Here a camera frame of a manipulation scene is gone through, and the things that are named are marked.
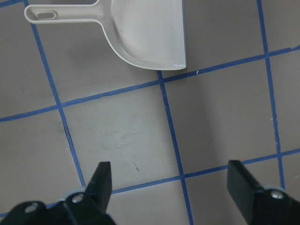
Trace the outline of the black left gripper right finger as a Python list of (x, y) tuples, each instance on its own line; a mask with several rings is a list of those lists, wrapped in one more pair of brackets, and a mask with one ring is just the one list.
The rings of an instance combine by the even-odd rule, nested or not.
[(261, 185), (239, 160), (229, 160), (227, 190), (248, 225), (298, 225), (300, 202), (282, 188)]

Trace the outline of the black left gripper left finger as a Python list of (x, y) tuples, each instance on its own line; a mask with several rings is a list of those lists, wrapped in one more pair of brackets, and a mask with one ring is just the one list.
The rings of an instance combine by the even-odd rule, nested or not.
[(70, 194), (64, 209), (72, 225), (114, 225), (106, 213), (112, 194), (110, 162), (100, 162), (84, 191)]

